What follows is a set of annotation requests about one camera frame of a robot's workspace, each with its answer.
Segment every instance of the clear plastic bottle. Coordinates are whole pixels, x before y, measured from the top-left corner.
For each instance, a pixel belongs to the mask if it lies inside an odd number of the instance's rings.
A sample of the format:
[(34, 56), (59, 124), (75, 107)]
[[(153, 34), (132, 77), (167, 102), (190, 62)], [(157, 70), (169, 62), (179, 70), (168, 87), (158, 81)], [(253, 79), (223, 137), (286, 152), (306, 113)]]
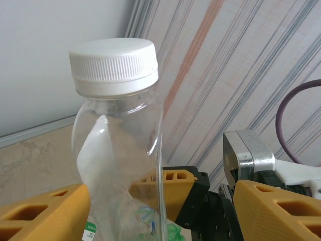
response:
[(166, 240), (161, 158), (163, 106), (154, 45), (106, 39), (69, 52), (86, 98), (72, 133), (80, 178), (102, 240)]

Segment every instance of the striped curtain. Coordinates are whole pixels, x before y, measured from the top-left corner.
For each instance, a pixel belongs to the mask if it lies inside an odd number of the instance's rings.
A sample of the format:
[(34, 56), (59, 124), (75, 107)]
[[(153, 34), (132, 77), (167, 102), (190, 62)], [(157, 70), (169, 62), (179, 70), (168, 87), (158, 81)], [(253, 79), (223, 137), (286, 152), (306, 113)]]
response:
[[(157, 50), (164, 161), (197, 166), (216, 189), (226, 182), (222, 134), (244, 129), (289, 161), (275, 114), (292, 88), (321, 78), (321, 2), (154, 0), (143, 9), (134, 36)], [(305, 163), (321, 164), (321, 88), (291, 101), (283, 129)]]

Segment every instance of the white bottle cap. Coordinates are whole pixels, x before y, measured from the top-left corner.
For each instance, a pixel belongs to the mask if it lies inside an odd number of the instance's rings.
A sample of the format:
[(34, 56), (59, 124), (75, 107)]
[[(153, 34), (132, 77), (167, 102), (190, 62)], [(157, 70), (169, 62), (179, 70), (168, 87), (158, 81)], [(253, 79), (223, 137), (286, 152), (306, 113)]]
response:
[(154, 44), (146, 39), (104, 39), (69, 52), (76, 91), (84, 96), (129, 94), (158, 80)]

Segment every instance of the purple cable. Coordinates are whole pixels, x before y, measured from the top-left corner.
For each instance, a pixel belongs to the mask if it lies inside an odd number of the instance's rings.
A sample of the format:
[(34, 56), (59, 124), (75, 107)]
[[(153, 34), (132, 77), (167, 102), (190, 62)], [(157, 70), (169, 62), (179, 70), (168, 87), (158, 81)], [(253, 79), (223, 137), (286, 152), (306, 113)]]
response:
[(296, 88), (291, 90), (289, 92), (289, 94), (287, 94), (285, 96), (285, 98), (282, 100), (282, 102), (276, 112), (275, 130), (276, 130), (277, 138), (279, 139), (279, 142), (280, 142), (281, 146), (283, 147), (285, 153), (287, 153), (288, 156), (295, 163), (303, 164), (303, 162), (300, 161), (300, 159), (290, 150), (289, 146), (287, 145), (287, 143), (284, 139), (283, 132), (282, 132), (282, 116), (283, 116), (283, 113), (284, 113), (284, 110), (285, 110), (287, 104), (290, 102), (290, 100), (293, 99), (293, 97), (295, 97), (297, 94), (299, 94), (301, 91), (303, 91), (305, 89), (310, 89), (310, 88), (318, 87), (318, 86), (321, 86), (321, 79), (309, 81), (307, 83), (303, 83), (303, 84), (297, 86)]

